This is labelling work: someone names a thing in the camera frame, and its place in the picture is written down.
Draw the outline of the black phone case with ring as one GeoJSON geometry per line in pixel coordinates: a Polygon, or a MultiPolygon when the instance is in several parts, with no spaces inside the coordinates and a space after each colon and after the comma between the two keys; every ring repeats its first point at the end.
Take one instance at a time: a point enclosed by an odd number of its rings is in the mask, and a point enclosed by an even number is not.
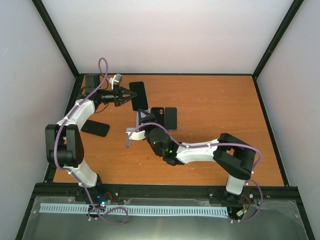
{"type": "Polygon", "coordinates": [[[158,124],[165,126],[165,109],[163,107],[152,107],[150,110],[158,124]]]}

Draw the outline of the phone with lilac case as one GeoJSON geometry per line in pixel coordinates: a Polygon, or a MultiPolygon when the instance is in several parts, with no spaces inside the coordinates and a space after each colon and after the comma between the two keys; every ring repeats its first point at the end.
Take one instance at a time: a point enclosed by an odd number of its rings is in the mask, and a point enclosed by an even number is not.
{"type": "Polygon", "coordinates": [[[146,95],[145,84],[142,81],[130,82],[129,89],[136,93],[136,96],[131,100],[132,110],[137,112],[139,109],[148,110],[148,100],[146,95]]]}

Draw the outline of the teal phone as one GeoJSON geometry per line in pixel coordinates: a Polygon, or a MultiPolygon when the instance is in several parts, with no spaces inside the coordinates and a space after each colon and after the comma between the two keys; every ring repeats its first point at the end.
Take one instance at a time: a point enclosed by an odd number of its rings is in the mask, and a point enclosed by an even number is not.
{"type": "Polygon", "coordinates": [[[175,131],[178,128],[176,107],[166,107],[164,109],[164,127],[169,131],[175,131]]]}

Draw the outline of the lilac phone case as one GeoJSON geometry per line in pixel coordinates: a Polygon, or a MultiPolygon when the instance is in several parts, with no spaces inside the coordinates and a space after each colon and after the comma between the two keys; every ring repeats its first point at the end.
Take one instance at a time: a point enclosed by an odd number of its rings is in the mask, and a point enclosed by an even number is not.
{"type": "MultiPolygon", "coordinates": [[[[142,125],[142,124],[146,124],[146,123],[151,123],[153,121],[153,115],[147,111],[147,110],[143,110],[143,109],[139,109],[137,111],[137,120],[136,120],[136,127],[142,125]]],[[[141,132],[145,130],[147,133],[149,133],[151,131],[151,127],[150,126],[143,126],[140,128],[137,128],[135,130],[135,132],[141,132]]]]}

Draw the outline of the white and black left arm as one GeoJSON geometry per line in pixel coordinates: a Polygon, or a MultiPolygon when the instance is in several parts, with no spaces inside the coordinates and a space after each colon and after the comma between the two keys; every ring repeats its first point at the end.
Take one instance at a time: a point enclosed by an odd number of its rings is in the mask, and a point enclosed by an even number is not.
{"type": "Polygon", "coordinates": [[[104,76],[103,81],[100,81],[98,74],[88,75],[84,94],[78,96],[62,120],[45,128],[47,161],[73,176],[79,186],[87,188],[86,195],[95,202],[103,198],[104,188],[100,186],[100,176],[85,161],[80,130],[101,104],[114,103],[119,107],[137,96],[135,92],[122,87],[121,81],[121,74],[115,74],[110,79],[104,76]]]}

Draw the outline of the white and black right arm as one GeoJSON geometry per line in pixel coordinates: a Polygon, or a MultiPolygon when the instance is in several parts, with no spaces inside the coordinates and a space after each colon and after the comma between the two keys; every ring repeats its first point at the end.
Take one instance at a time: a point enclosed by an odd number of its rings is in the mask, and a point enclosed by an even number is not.
{"type": "Polygon", "coordinates": [[[154,154],[171,166],[187,165],[193,162],[217,163],[228,173],[225,190],[239,196],[245,183],[251,178],[254,161],[259,151],[228,133],[207,142],[186,143],[175,140],[158,123],[150,112],[138,110],[137,129],[146,140],[154,154]]]}

